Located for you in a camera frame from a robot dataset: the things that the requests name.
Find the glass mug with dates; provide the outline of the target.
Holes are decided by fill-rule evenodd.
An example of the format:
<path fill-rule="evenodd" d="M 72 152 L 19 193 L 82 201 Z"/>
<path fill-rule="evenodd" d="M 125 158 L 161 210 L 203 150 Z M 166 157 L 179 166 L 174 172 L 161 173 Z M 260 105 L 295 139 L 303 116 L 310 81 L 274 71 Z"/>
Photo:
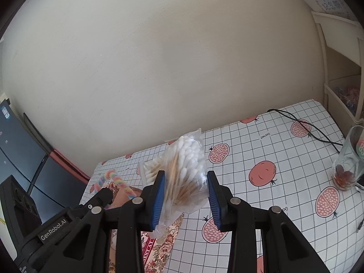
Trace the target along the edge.
<path fill-rule="evenodd" d="M 351 127 L 333 170 L 333 182 L 342 191 L 354 187 L 363 176 L 363 126 Z"/>

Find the pomegranate grid tablecloth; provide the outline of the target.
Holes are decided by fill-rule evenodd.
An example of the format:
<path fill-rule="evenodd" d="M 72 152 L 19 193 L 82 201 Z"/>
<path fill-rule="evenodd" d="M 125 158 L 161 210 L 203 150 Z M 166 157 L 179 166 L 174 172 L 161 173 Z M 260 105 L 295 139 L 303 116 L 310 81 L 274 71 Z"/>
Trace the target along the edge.
<path fill-rule="evenodd" d="M 310 99 L 204 132 L 206 164 L 220 184 L 251 206 L 280 206 L 299 228 L 330 272 L 363 272 L 363 193 L 334 191 L 331 179 L 337 151 L 314 138 L 343 143 L 329 113 Z M 172 141 L 97 164 L 80 203 L 94 183 L 116 173 L 142 189 L 139 163 L 161 155 Z M 335 195 L 328 211 L 324 198 Z M 164 272 L 226 272 L 231 233 L 212 228 L 209 203 L 183 222 Z"/>

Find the cream drawer shelf unit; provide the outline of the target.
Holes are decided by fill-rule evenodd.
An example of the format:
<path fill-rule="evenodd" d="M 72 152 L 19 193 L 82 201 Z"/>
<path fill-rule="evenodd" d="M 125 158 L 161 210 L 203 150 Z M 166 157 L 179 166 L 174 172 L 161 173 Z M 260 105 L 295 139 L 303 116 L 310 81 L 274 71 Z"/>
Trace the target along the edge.
<path fill-rule="evenodd" d="M 303 0 L 321 44 L 324 107 L 343 134 L 363 124 L 363 26 L 345 0 Z"/>

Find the bag of cotton swabs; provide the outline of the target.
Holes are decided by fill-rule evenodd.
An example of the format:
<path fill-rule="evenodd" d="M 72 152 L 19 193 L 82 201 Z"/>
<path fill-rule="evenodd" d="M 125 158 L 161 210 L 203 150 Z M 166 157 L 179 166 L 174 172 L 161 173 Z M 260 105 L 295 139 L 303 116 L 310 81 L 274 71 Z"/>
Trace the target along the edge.
<path fill-rule="evenodd" d="M 165 197 L 159 224 L 152 232 L 169 227 L 180 215 L 203 207 L 209 196 L 204 139 L 201 129 L 180 136 L 152 160 L 139 163 L 142 185 L 152 185 L 165 172 Z"/>

